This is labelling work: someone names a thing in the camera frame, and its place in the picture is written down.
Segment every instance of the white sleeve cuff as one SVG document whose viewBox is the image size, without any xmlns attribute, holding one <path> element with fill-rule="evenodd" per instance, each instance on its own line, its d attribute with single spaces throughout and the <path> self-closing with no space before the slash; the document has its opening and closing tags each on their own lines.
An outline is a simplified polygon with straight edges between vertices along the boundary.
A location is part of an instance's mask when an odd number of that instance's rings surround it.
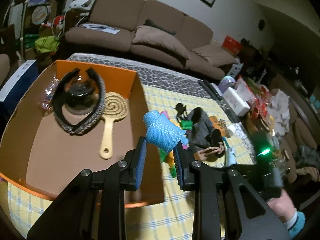
<svg viewBox="0 0 320 240">
<path fill-rule="evenodd" d="M 294 213 L 293 217 L 289 221 L 284 223 L 285 227 L 289 230 L 295 224 L 295 222 L 297 221 L 297 218 L 298 218 L 298 213 L 296 209 L 296 212 Z"/>
</svg>

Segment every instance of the human hand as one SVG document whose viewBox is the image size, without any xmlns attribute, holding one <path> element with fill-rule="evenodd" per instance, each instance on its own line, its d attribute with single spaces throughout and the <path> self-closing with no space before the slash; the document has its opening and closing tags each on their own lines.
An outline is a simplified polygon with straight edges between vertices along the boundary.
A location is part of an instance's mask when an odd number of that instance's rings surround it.
<svg viewBox="0 0 320 240">
<path fill-rule="evenodd" d="M 284 189 L 281 190 L 280 198 L 271 198 L 267 204 L 283 223 L 293 218 L 296 212 L 291 198 Z"/>
</svg>

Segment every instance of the brush handle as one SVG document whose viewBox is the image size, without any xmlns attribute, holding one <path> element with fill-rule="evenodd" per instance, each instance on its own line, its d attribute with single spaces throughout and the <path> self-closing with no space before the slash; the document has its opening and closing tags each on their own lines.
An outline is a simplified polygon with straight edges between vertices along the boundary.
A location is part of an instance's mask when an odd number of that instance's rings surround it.
<svg viewBox="0 0 320 240">
<path fill-rule="evenodd" d="M 114 119 L 105 116 L 102 116 L 102 119 L 104 119 L 104 130 L 100 146 L 100 157 L 102 159 L 110 159 L 113 156 L 112 128 Z"/>
</svg>

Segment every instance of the metal screw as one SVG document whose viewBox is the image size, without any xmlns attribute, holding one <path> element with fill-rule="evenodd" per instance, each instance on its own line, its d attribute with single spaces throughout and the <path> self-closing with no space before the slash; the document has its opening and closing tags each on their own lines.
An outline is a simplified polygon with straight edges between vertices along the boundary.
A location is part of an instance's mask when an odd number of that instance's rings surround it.
<svg viewBox="0 0 320 240">
<path fill-rule="evenodd" d="M 200 161 L 193 161 L 192 165 L 195 167 L 200 167 L 201 166 L 201 162 Z"/>
<path fill-rule="evenodd" d="M 229 170 L 228 173 L 232 177 L 236 177 L 239 174 L 238 171 L 236 171 L 236 170 Z"/>
<path fill-rule="evenodd" d="M 125 167 L 125 166 L 127 166 L 127 164 L 128 164 L 128 163 L 127 163 L 126 161 L 119 161 L 119 162 L 118 162 L 118 166 L 119 166 L 119 167 Z"/>
<path fill-rule="evenodd" d="M 84 177 L 88 176 L 89 174 L 90 174 L 90 170 L 88 170 L 88 169 L 85 169 L 85 170 L 81 171 L 81 175 L 84 176 Z"/>
</svg>

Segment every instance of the green bag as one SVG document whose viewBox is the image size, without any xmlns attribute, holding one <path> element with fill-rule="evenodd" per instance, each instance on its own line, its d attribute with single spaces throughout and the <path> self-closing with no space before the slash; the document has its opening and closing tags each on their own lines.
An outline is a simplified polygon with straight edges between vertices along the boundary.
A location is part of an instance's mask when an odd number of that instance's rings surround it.
<svg viewBox="0 0 320 240">
<path fill-rule="evenodd" d="M 56 52 L 60 42 L 55 36 L 41 37 L 35 41 L 36 51 L 39 53 Z"/>
</svg>

